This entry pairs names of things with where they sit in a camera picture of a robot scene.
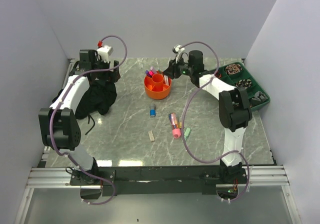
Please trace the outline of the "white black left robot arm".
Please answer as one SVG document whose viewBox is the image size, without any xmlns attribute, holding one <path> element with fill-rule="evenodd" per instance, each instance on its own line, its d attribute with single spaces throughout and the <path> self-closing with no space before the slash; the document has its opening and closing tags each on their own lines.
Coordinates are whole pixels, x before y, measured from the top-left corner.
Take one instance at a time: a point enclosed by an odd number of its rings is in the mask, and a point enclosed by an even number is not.
<svg viewBox="0 0 320 224">
<path fill-rule="evenodd" d="M 112 52 L 109 45 L 97 50 L 80 50 L 66 85 L 52 105 L 42 108 L 38 114 L 43 144 L 75 160 L 76 167 L 67 167 L 66 172 L 88 185 L 99 182 L 100 172 L 95 158 L 80 145 L 82 134 L 78 120 L 88 118 L 93 122 L 93 112 L 105 115 L 115 103 L 115 83 L 121 76 L 117 67 L 109 69 Z"/>
</svg>

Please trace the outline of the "beige eraser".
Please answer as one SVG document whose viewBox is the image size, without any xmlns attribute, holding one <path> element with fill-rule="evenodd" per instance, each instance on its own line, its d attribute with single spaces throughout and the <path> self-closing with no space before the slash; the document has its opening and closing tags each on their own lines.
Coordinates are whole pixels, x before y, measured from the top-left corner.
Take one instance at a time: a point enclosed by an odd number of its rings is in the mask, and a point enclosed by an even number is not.
<svg viewBox="0 0 320 224">
<path fill-rule="evenodd" d="M 150 140 L 151 142 L 154 142 L 154 141 L 155 141 L 154 134 L 153 134 L 153 132 L 152 132 L 151 130 L 148 132 L 148 136 L 149 136 L 149 140 Z"/>
</svg>

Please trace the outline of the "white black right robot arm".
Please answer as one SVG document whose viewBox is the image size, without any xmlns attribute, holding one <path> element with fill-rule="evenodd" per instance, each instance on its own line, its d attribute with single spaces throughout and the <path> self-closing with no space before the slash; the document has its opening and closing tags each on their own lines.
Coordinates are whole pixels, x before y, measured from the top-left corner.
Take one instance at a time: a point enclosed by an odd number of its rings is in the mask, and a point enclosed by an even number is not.
<svg viewBox="0 0 320 224">
<path fill-rule="evenodd" d="M 248 162 L 242 154 L 244 134 L 252 119 L 247 91 L 219 79 L 217 69 L 206 70 L 201 51 L 190 51 L 187 61 L 183 60 L 184 47 L 178 45 L 172 51 L 175 58 L 168 62 L 164 75 L 171 79 L 188 76 L 199 91 L 206 91 L 218 100 L 219 121 L 224 128 L 223 153 L 217 158 L 219 179 L 223 183 L 240 178 L 248 181 L 250 172 L 243 168 Z"/>
</svg>

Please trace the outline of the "mint green highlighter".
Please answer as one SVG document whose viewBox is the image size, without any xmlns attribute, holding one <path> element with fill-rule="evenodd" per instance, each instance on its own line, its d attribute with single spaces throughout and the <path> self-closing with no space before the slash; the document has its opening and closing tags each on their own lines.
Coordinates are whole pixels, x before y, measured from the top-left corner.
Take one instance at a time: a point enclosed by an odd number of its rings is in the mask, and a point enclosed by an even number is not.
<svg viewBox="0 0 320 224">
<path fill-rule="evenodd" d="M 185 128 L 184 139 L 187 140 L 189 138 L 190 134 L 191 134 L 191 128 L 190 127 Z"/>
</svg>

